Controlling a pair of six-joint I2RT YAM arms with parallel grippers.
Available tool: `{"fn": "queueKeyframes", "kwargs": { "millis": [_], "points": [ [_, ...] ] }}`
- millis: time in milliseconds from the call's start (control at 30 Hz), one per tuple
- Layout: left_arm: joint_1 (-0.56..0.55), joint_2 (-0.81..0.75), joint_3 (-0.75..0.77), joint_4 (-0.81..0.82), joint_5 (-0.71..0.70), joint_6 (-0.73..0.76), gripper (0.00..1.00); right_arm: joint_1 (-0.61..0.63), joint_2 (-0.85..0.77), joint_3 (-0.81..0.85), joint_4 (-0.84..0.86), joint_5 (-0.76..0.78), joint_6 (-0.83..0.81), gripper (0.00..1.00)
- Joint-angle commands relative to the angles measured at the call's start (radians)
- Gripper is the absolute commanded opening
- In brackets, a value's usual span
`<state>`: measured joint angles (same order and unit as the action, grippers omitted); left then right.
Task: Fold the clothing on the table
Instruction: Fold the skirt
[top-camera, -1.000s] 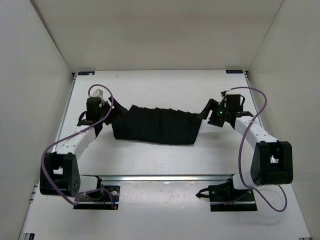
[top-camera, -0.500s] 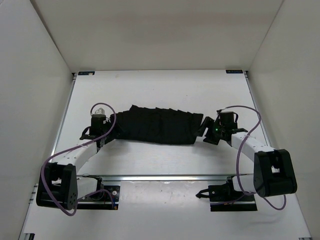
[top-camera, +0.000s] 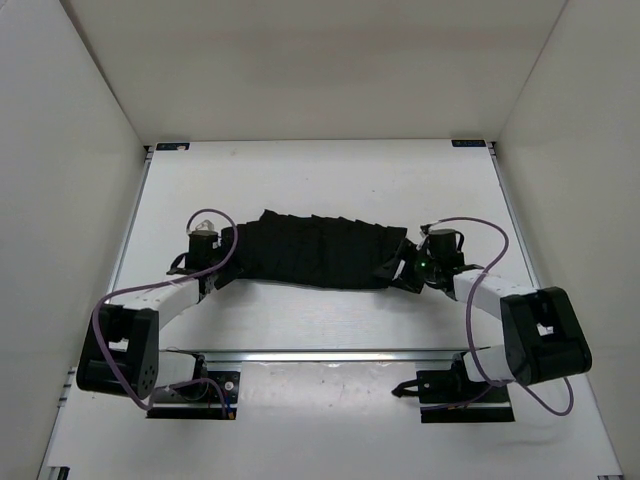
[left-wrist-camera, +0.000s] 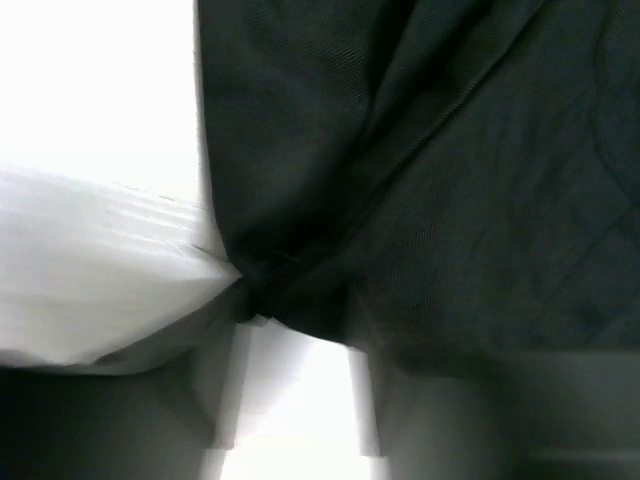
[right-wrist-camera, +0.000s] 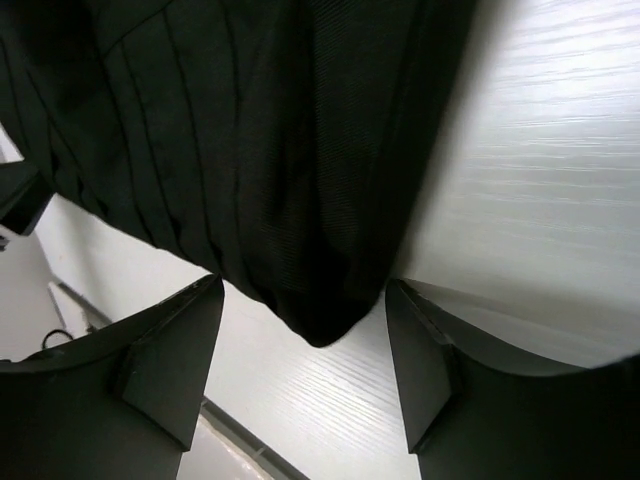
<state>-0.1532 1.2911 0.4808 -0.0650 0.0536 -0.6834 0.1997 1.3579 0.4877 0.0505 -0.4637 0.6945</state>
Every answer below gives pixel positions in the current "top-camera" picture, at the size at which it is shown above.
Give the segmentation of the black pleated skirt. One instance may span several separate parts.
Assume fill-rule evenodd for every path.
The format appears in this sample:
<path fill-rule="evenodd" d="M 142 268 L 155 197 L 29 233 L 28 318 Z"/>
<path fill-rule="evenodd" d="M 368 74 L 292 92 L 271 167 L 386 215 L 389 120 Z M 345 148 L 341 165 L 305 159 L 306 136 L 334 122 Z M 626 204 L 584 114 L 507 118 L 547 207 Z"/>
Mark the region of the black pleated skirt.
<path fill-rule="evenodd" d="M 270 210 L 236 232 L 238 278 L 342 290 L 387 288 L 378 271 L 407 236 L 405 227 Z"/>

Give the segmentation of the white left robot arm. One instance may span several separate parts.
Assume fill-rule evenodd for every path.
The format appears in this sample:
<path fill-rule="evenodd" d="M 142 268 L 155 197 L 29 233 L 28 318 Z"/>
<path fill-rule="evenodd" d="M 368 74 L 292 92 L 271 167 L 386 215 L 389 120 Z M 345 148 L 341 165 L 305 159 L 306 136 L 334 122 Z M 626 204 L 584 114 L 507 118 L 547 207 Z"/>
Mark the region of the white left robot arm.
<path fill-rule="evenodd" d="M 151 408 L 160 391 L 203 395 L 213 382 L 204 359 L 184 351 L 162 352 L 160 331 L 224 284 L 238 245 L 238 229 L 223 239 L 215 231 L 189 233 L 188 251 L 177 257 L 159 283 L 114 291 L 94 308 L 76 383 L 83 391 L 128 396 Z"/>

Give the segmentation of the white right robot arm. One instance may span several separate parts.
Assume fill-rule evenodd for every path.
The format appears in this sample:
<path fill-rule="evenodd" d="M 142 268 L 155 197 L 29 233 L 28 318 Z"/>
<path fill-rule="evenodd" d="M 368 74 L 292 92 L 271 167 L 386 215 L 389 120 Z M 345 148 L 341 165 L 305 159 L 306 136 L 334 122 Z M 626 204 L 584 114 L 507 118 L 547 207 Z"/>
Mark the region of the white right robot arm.
<path fill-rule="evenodd" d="M 588 372 L 592 354 L 570 298 L 559 287 L 518 285 L 465 262 L 464 235 L 454 229 L 423 228 L 420 245 L 405 239 L 376 274 L 412 293 L 429 287 L 466 305 L 468 350 L 454 358 L 449 391 L 471 400 L 484 384 L 530 386 Z M 501 323 L 503 343 L 479 348 L 471 314 L 479 309 Z"/>

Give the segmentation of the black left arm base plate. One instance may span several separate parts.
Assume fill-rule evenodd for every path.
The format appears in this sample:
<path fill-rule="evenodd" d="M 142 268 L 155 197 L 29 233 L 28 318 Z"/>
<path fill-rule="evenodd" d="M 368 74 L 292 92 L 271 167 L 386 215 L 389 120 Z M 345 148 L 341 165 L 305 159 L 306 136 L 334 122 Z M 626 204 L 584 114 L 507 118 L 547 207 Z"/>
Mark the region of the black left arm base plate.
<path fill-rule="evenodd" d="M 181 387 L 159 394 L 147 419 L 153 420 L 215 420 L 234 421 L 238 416 L 241 385 L 240 363 L 208 363 L 201 368 L 221 389 L 222 395 L 210 383 Z"/>

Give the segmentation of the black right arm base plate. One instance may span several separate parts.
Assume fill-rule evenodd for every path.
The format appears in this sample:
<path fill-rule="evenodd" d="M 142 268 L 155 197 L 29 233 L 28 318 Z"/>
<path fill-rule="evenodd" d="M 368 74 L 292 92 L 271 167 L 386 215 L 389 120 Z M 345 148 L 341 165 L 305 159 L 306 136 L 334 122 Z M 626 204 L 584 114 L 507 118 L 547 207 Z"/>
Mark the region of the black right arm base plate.
<path fill-rule="evenodd" d="M 448 369 L 417 370 L 413 379 L 399 383 L 391 394 L 396 398 L 416 398 L 423 424 L 515 421 L 507 387 L 472 381 L 462 353 L 453 356 Z"/>

